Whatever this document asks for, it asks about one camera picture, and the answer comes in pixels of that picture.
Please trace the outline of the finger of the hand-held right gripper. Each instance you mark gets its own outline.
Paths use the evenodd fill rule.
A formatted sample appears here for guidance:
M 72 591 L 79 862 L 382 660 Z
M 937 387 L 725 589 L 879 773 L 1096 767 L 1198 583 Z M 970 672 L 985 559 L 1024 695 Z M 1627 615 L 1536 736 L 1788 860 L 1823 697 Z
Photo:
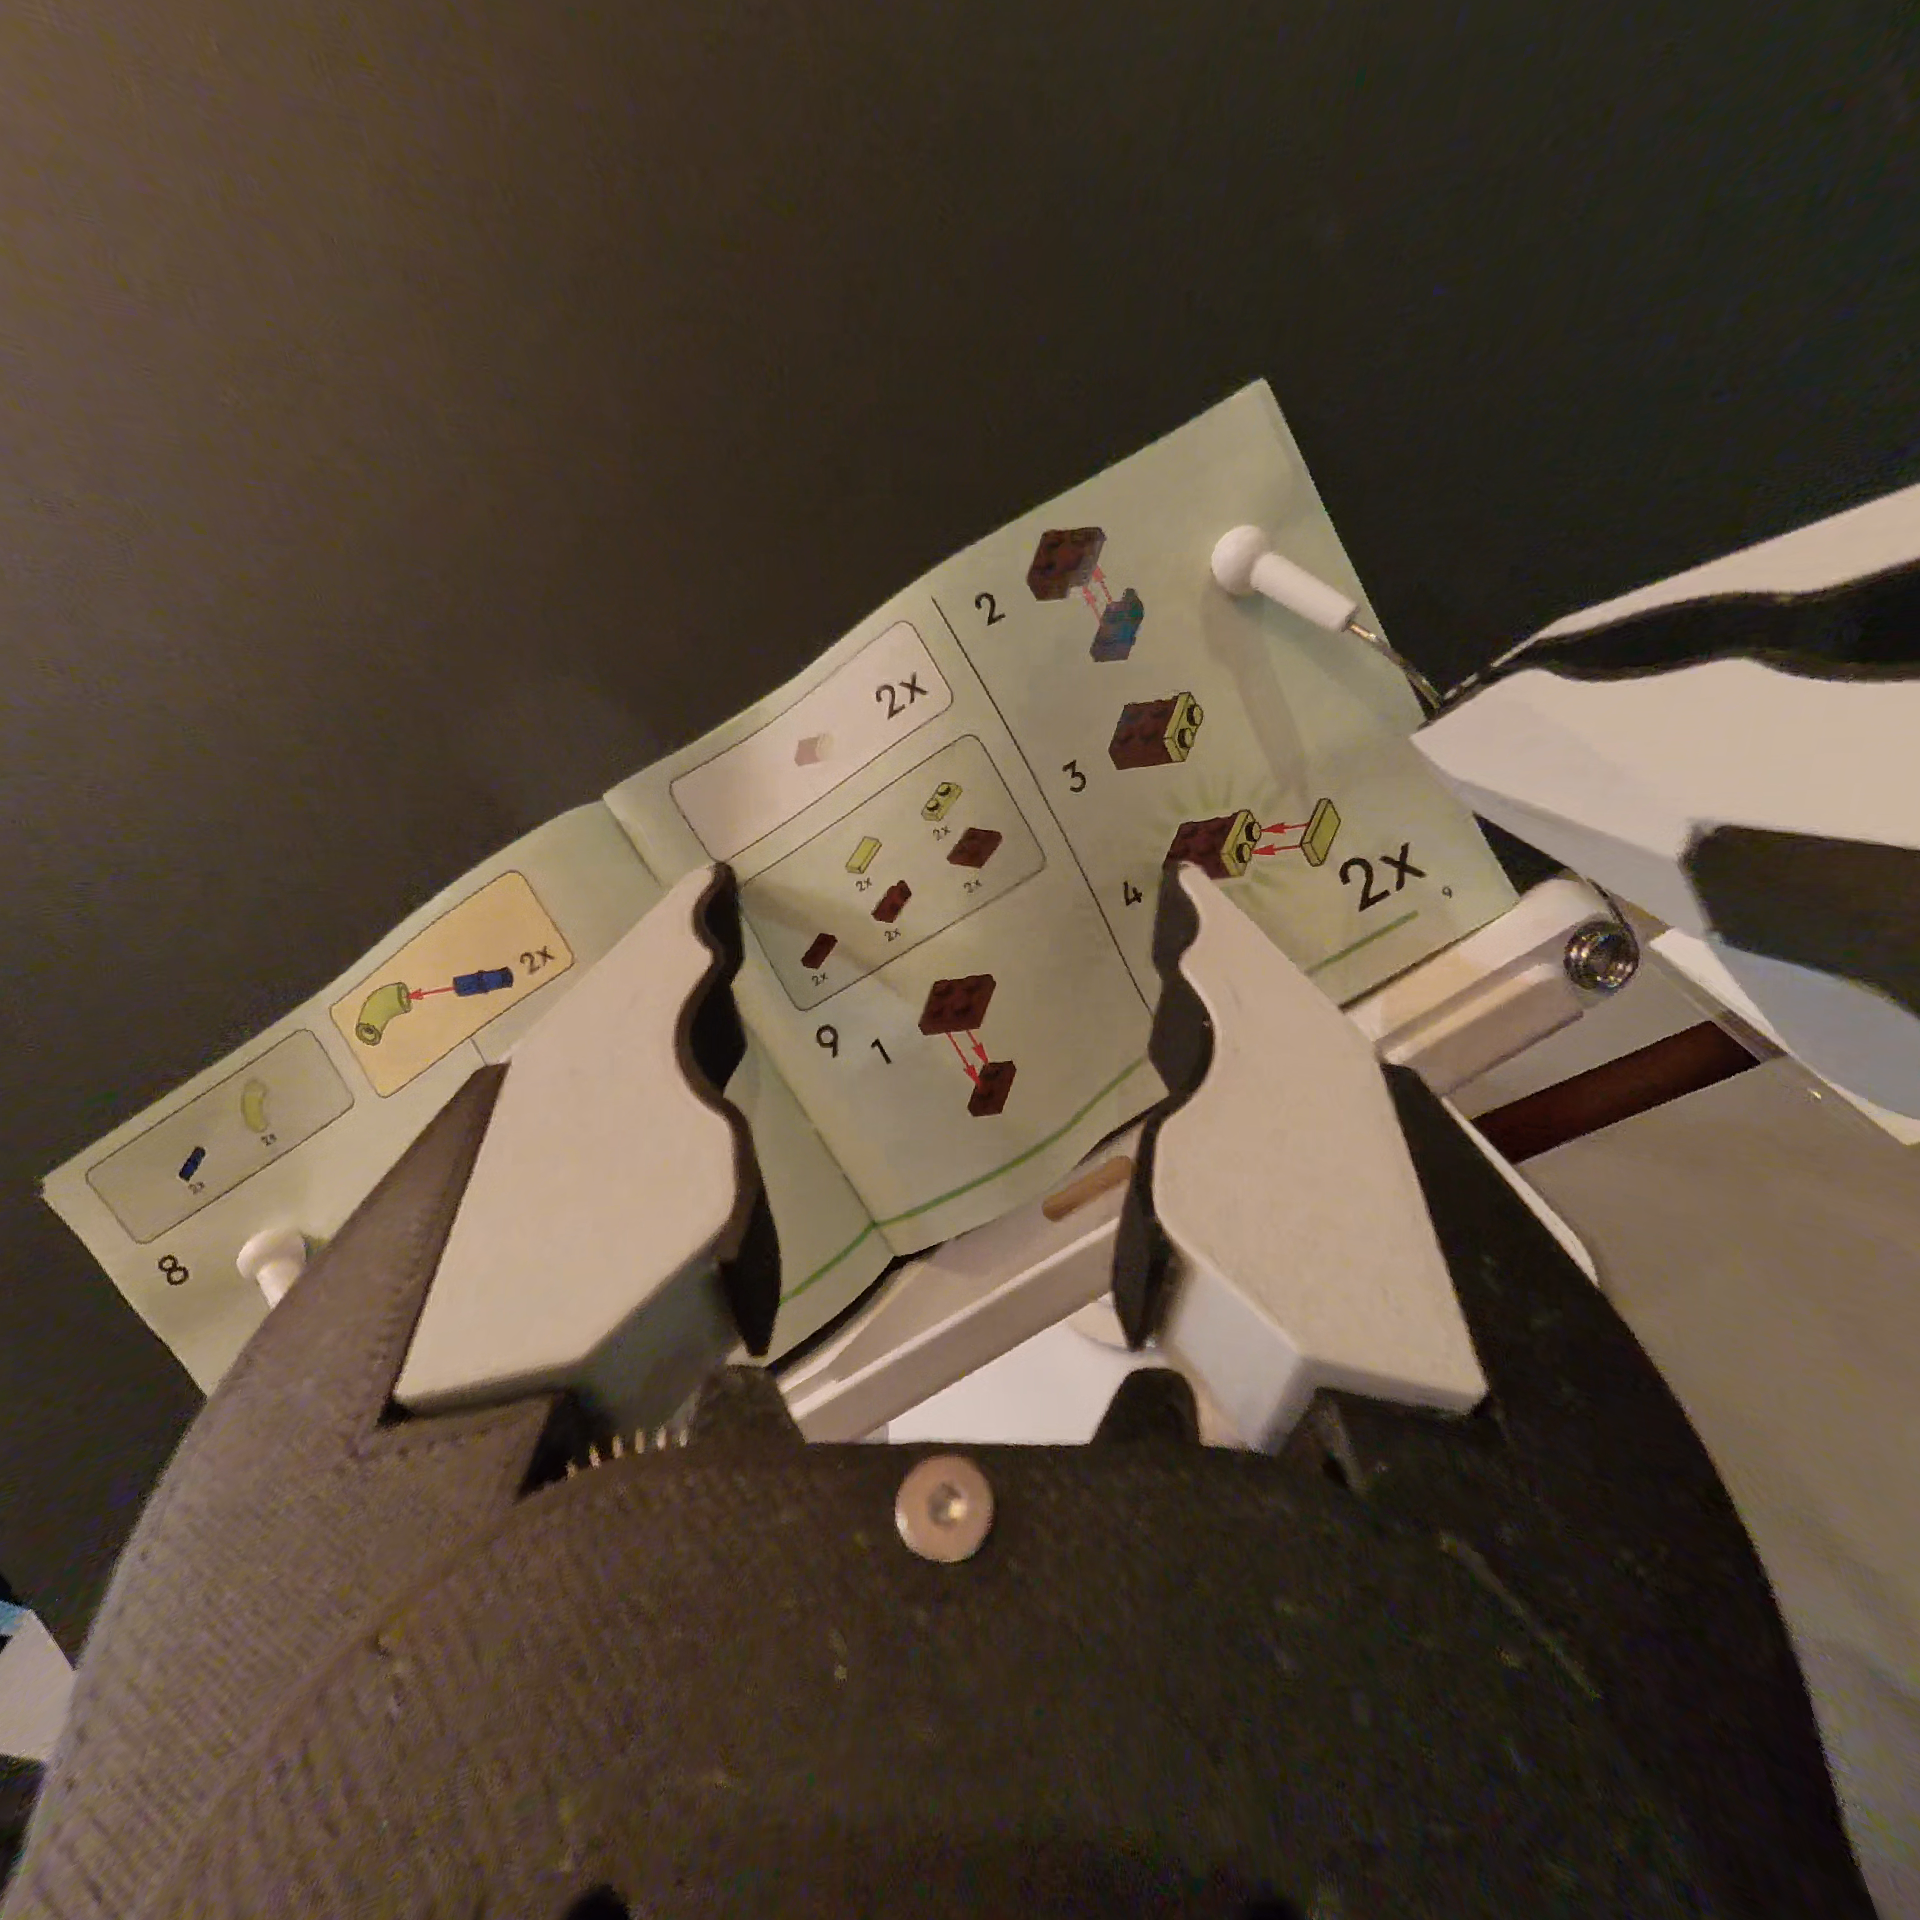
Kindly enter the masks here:
M 1914 683 L 1919 488 L 1550 623 L 1448 688 L 1442 705 L 1526 672 L 1613 684 L 1728 663 L 1815 683 Z
M 1919 848 L 1916 683 L 1815 683 L 1746 663 L 1611 684 L 1526 672 L 1417 747 L 1485 819 L 1664 924 L 1698 984 L 1916 1144 L 1919 1019 L 1711 944 L 1684 879 L 1704 823 Z

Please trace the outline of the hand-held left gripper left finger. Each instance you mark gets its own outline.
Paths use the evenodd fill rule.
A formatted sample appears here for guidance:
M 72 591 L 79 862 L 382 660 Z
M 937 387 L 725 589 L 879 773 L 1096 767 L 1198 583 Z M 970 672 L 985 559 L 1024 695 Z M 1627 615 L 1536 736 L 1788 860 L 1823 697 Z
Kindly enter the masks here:
M 571 1395 L 664 1429 L 733 1356 L 768 1354 L 782 1252 L 735 998 L 738 882 L 676 884 L 514 1046 L 396 1404 L 442 1415 Z

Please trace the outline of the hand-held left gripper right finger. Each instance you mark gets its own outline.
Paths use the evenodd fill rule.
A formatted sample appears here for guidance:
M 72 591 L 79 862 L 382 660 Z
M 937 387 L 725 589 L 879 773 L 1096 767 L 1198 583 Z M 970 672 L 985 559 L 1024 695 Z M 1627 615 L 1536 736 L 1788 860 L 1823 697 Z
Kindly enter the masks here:
M 1374 1046 L 1222 884 L 1167 866 L 1143 1123 L 1112 1301 L 1127 1344 L 1282 1453 L 1324 1392 L 1447 1419 L 1487 1397 Z

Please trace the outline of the green building instruction booklet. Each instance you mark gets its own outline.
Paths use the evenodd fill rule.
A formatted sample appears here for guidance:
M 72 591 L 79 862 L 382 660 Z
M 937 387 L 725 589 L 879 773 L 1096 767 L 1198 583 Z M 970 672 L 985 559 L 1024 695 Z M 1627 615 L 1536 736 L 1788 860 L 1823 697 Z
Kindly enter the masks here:
M 235 1258 L 323 1246 L 688 873 L 738 884 L 775 1361 L 899 1260 L 1042 1199 L 1163 1097 L 1169 860 L 1336 1004 L 1519 900 L 1412 747 L 1402 675 L 1215 583 L 1254 525 L 1358 572 L 1259 382 L 905 589 L 794 680 L 516 838 L 43 1196 L 202 1389 L 268 1313 Z

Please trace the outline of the white book stand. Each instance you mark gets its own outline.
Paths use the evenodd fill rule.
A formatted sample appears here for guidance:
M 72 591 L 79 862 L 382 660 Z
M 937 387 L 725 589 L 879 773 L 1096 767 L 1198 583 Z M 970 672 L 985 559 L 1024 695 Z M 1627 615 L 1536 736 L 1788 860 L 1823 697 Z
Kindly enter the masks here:
M 1603 911 L 1583 880 L 1542 882 L 1495 924 L 1367 997 L 1350 1019 L 1380 1066 L 1408 1068 L 1428 1092 L 1451 1097 L 1600 1003 L 1600 992 L 1572 984 L 1565 952 L 1571 932 Z M 1136 1163 L 1141 1131 L 1129 1127 L 1090 1152 L 1058 1189 L 1111 1154 Z M 1068 1359 L 1066 1336 L 1052 1330 L 1083 1319 L 1112 1351 L 1127 1347 L 1112 1273 L 1129 1189 L 1063 1220 L 1044 1217 L 1047 1194 L 911 1260 L 851 1330 L 782 1380 L 802 1436 L 822 1444 L 1090 1436 L 1096 1362 Z M 1184 1370 L 1153 1347 L 1147 1356 Z M 1238 1444 L 1197 1391 L 1205 1436 Z

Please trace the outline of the black flat panel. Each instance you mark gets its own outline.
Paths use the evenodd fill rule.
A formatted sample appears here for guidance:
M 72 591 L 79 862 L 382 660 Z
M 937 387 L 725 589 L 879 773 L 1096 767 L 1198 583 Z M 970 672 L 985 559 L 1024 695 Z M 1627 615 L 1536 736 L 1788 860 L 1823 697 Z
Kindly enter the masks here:
M 1916 4 L 4 4 L 4 1577 L 198 1395 L 38 1181 L 1270 382 L 1438 686 L 1916 481 Z

